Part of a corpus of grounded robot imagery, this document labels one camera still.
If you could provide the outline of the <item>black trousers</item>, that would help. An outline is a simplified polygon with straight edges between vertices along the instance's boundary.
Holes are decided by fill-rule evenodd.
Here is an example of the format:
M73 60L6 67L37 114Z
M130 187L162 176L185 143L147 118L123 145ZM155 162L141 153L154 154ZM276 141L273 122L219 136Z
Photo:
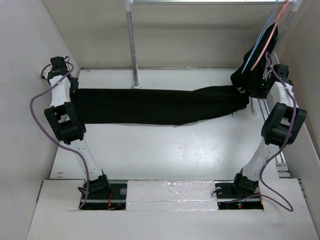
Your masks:
M196 90L82 88L70 99L85 124L174 126L224 117L250 102L231 85Z

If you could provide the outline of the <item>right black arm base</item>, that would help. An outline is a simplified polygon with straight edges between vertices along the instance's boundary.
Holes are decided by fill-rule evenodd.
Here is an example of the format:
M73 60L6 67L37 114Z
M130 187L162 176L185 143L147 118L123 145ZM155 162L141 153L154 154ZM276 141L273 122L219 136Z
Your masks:
M217 199L218 210L263 210L261 198L255 192L235 189L231 182L215 183L211 196Z

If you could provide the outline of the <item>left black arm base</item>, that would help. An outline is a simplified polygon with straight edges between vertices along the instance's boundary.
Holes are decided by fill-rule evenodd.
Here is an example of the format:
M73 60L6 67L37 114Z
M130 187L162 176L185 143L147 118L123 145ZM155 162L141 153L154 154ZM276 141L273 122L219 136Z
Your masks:
M126 180L111 180L111 190L107 193L90 193L81 210L92 211L122 211L126 209L127 188Z

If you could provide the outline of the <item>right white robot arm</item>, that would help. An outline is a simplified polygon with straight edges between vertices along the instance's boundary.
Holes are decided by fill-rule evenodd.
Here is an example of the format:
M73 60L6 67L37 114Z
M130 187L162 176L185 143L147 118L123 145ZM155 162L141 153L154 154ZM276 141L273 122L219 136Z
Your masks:
M267 83L274 107L262 126L262 139L256 152L231 184L231 191L237 197L256 190L270 159L296 140L307 117L307 111L299 108L294 99L293 83L288 76L289 67L284 64L276 64L269 70Z

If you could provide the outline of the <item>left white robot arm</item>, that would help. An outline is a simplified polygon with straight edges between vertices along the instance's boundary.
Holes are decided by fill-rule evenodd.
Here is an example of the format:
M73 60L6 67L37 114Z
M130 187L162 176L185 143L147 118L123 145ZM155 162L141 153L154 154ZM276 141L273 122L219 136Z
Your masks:
M79 188L80 192L90 199L107 199L112 193L112 186L89 150L85 124L71 101L71 94L79 86L78 78L69 73L65 58L56 56L50 59L50 63L47 81L53 89L50 107L44 110L44 115L56 138L75 155L86 176L85 186Z

